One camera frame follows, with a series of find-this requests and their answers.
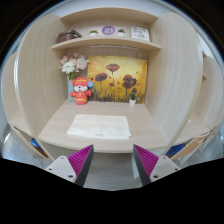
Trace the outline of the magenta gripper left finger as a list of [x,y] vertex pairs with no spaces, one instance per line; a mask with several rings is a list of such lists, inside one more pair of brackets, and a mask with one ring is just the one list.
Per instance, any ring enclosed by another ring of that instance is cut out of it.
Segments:
[[68,157],[59,156],[46,171],[83,187],[93,155],[94,146],[89,145]]

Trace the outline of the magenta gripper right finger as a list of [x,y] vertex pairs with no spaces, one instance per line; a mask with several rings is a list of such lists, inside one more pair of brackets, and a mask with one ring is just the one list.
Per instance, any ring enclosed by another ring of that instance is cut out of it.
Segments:
[[133,158],[143,186],[180,170],[167,156],[158,157],[136,144],[133,145]]

